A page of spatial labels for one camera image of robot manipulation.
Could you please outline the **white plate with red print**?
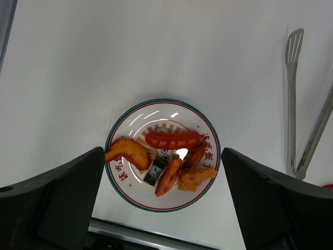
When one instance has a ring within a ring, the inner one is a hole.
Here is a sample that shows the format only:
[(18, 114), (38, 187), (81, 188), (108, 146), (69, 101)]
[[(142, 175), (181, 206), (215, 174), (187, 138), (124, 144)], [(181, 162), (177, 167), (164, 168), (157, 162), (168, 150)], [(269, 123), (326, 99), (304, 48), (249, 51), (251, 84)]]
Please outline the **white plate with red print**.
[[(148, 145), (145, 136), (149, 132), (180, 133), (196, 131), (207, 148), (199, 164), (193, 168), (220, 168), (221, 146), (217, 132), (210, 120), (195, 107), (173, 99), (153, 99), (140, 103), (126, 111), (113, 125), (106, 140), (105, 149), (117, 139), (130, 139), (142, 145), (152, 162), (161, 158), (167, 163), (181, 158), (184, 160), (187, 148), (164, 150)], [(144, 182), (147, 170), (139, 171), (124, 157), (118, 157), (105, 165), (108, 179), (114, 190), (131, 205), (157, 213), (165, 213), (188, 207), (202, 198), (211, 188), (215, 178), (206, 179), (196, 192), (177, 189), (178, 179), (164, 195), (156, 197), (155, 186)]]

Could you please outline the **breaded fried chicken nugget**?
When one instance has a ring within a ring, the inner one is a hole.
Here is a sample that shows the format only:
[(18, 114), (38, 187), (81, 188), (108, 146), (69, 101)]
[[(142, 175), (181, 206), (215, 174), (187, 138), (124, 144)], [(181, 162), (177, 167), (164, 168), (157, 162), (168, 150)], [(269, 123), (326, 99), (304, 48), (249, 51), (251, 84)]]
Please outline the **breaded fried chicken nugget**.
[(217, 171), (213, 168), (185, 169), (178, 175), (177, 189), (180, 191), (196, 192), (206, 179), (215, 178)]

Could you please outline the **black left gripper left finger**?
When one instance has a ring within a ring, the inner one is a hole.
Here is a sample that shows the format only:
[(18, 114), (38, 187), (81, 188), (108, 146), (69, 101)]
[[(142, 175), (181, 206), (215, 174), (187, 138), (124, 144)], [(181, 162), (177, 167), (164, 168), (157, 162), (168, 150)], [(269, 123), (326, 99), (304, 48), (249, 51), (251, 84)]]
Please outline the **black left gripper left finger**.
[(96, 147), (1, 188), (1, 249), (82, 249), (105, 165)]

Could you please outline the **red round lid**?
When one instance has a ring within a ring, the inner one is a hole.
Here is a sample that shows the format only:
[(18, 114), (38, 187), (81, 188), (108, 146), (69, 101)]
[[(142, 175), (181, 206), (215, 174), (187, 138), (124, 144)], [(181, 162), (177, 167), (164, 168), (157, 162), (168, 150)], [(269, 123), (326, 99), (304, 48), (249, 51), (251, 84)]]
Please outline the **red round lid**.
[(327, 185), (324, 185), (323, 187), (332, 190), (333, 189), (333, 184), (327, 184)]

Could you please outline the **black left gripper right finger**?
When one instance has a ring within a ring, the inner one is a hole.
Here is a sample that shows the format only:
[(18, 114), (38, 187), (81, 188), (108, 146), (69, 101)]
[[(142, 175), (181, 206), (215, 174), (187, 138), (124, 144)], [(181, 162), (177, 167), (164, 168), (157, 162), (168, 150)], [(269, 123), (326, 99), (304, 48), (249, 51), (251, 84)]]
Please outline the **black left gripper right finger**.
[(246, 249), (332, 249), (332, 190), (232, 148), (222, 162)]

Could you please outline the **red grilled sausage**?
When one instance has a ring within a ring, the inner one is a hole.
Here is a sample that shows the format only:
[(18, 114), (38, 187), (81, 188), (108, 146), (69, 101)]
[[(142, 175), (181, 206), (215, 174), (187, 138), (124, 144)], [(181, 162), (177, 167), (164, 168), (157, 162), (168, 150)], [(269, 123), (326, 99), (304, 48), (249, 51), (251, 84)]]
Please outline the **red grilled sausage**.
[(149, 132), (145, 136), (145, 141), (156, 149), (192, 148), (200, 144), (200, 134), (196, 131), (180, 133)]

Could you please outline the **black seaweed sushi roll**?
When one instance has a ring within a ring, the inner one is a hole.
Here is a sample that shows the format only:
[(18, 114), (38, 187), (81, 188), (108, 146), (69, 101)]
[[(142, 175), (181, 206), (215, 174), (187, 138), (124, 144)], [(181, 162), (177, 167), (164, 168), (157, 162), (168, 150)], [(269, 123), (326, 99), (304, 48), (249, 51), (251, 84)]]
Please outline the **black seaweed sushi roll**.
[(165, 160), (161, 158), (156, 158), (152, 162), (148, 172), (146, 173), (144, 177), (144, 182), (148, 183), (149, 185), (155, 186), (167, 165), (168, 163)]

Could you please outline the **brown roasted meat piece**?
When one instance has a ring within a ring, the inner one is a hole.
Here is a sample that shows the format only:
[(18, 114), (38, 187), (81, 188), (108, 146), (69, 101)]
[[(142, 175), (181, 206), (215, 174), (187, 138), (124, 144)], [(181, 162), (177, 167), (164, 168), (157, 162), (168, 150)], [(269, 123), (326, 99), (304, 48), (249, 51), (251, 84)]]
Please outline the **brown roasted meat piece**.
[(207, 148), (207, 142), (201, 142), (199, 145), (188, 150), (183, 161), (183, 168), (191, 168), (201, 161)]

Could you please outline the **aluminium front rail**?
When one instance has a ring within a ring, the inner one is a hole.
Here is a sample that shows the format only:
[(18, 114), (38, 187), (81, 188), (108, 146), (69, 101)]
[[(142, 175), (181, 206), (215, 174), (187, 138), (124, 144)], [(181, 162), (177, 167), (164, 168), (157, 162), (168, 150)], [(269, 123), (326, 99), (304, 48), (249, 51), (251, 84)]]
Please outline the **aluminium front rail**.
[(209, 246), (187, 242), (96, 218), (90, 220), (88, 232), (154, 249), (213, 249)]

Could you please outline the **orange fried chicken wing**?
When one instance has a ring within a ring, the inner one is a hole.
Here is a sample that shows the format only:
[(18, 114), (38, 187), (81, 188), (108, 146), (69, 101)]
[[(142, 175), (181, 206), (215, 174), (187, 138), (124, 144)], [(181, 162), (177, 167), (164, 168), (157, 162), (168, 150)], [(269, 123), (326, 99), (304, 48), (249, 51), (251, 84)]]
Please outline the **orange fried chicken wing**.
[(146, 149), (130, 139), (122, 138), (114, 141), (105, 153), (105, 163), (116, 160), (120, 156), (133, 164), (139, 171), (147, 170), (151, 164)]

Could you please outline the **stainless steel tongs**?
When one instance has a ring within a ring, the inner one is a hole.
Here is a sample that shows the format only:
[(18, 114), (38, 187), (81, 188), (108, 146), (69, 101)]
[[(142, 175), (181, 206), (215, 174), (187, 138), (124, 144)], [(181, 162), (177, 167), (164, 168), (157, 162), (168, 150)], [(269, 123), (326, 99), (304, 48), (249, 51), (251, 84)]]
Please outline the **stainless steel tongs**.
[(300, 161), (296, 160), (296, 79), (299, 56), (304, 38), (304, 29), (291, 32), (285, 49), (285, 65), (287, 70), (287, 168), (295, 178), (304, 180), (306, 172), (325, 130), (332, 112), (332, 89), (329, 90), (325, 102), (312, 129)]

